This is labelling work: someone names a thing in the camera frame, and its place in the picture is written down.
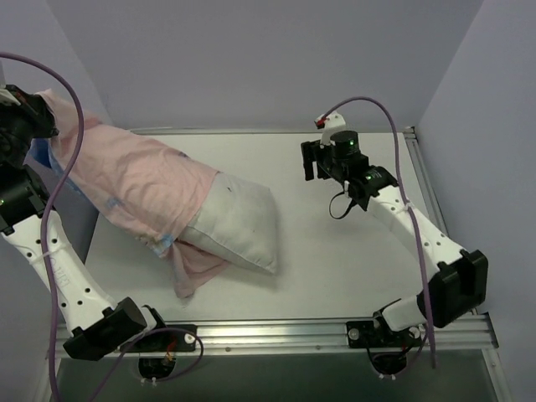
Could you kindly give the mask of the white pillow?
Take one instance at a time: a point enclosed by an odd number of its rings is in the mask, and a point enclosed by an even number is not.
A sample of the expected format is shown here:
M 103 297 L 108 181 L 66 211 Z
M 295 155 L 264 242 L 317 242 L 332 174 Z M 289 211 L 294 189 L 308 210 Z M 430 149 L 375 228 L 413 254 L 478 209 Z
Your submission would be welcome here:
M 272 192 L 258 183 L 217 173 L 180 240 L 239 268 L 274 275 L 279 251 Z

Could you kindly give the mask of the pink pillowcase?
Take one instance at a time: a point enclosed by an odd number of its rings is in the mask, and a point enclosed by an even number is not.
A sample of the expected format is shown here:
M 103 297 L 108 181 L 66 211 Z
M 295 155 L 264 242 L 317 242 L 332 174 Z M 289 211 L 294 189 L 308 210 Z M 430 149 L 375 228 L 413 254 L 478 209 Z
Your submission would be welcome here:
M 172 267 L 177 297 L 192 296 L 225 268 L 221 258 L 180 239 L 208 197 L 216 169 L 155 139 L 106 125 L 88 111 L 80 120 L 74 104 L 52 90 L 39 95 L 59 131 L 48 142 L 52 169 L 64 172 L 82 127 L 67 185 Z

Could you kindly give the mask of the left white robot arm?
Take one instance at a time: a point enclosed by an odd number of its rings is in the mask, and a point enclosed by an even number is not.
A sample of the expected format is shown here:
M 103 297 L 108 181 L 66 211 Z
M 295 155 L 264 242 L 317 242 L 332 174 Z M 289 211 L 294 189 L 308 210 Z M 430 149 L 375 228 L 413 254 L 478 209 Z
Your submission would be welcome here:
M 44 215 L 49 193 L 24 159 L 35 138 L 58 133 L 37 95 L 15 85 L 1 88 L 1 236 L 35 269 L 57 296 L 70 337 L 65 352 L 98 361 L 138 337 L 150 351 L 168 344 L 169 331 L 157 311 L 127 297 L 116 302 L 91 277 L 70 244 L 56 211 Z

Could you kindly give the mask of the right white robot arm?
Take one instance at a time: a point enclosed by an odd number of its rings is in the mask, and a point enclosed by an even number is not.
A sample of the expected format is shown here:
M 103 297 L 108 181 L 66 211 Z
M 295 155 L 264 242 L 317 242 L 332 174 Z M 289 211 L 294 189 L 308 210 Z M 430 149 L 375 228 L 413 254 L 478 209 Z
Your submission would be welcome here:
M 349 207 L 359 206 L 384 224 L 425 273 L 419 294 L 381 309 L 371 327 L 377 343 L 389 346 L 403 330 L 420 324 L 443 328 L 485 301 L 487 257 L 463 249 L 404 200 L 399 181 L 361 153 L 357 132 L 336 132 L 328 144 L 303 142 L 301 155 L 307 181 L 339 183 L 342 195 L 351 200 Z

